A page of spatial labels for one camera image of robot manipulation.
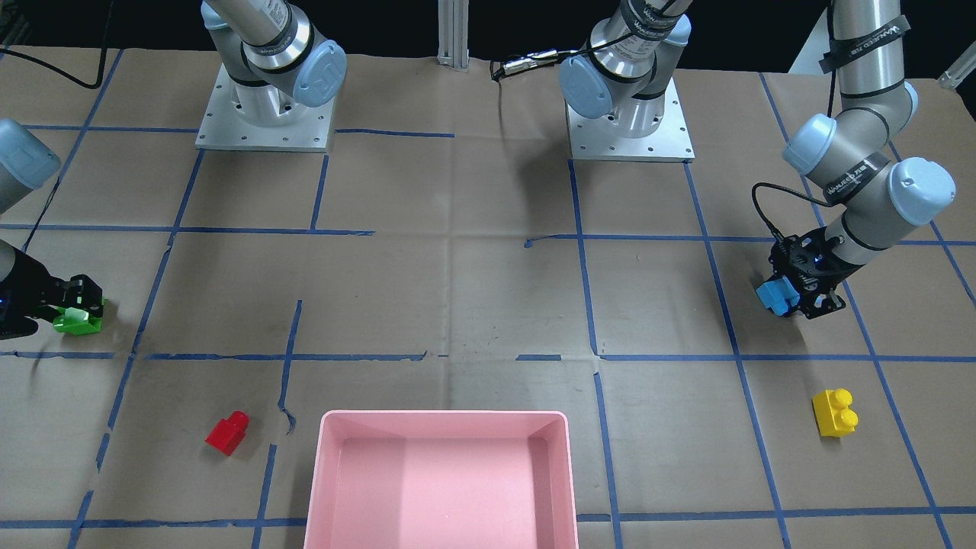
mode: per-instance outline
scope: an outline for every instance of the metal base plate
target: metal base plate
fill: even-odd
[[[691,146],[691,136],[673,80],[668,83],[665,101],[665,115],[658,129],[644,138],[615,135],[617,126],[607,116],[591,120],[567,105],[566,118],[573,158],[634,162],[684,162],[693,159],[695,148]]]
[[[246,122],[232,100],[233,81],[221,65],[207,112],[196,135],[196,147],[215,150],[279,150],[328,152],[332,142],[333,99],[307,108],[301,117],[284,126],[258,127]]]

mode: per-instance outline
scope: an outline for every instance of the green block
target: green block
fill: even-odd
[[[55,318],[52,324],[55,331],[59,333],[69,333],[71,335],[86,335],[99,333],[102,331],[102,318],[92,317],[87,311],[81,309],[55,307],[61,315]]]

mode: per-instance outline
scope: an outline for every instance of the black background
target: black background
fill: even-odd
[[[31,45],[98,47],[107,0],[19,0]],[[327,37],[351,54],[432,57],[438,48],[436,0],[293,0]],[[482,60],[551,48],[580,48],[619,0],[470,0],[469,53]],[[937,78],[976,39],[968,2],[904,0],[912,30],[904,38],[909,78]],[[699,0],[682,68],[789,71],[826,0]],[[213,50],[198,2],[115,0],[114,48]],[[976,112],[976,76],[958,91]]]

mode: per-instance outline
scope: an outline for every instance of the pink tray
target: pink tray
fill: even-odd
[[[305,549],[578,549],[560,412],[322,418]]]

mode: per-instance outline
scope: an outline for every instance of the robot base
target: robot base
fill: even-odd
[[[634,162],[684,162],[695,157],[684,112],[674,82],[665,91],[667,110],[658,129],[643,138],[615,135],[617,126],[607,117],[584,118],[569,105],[569,142],[577,160],[618,160]]]
[[[327,152],[332,142],[332,118],[336,100],[310,107],[285,126],[259,127],[249,124],[235,111],[233,81],[221,65],[207,113],[196,135],[196,147],[214,150],[278,150]]]

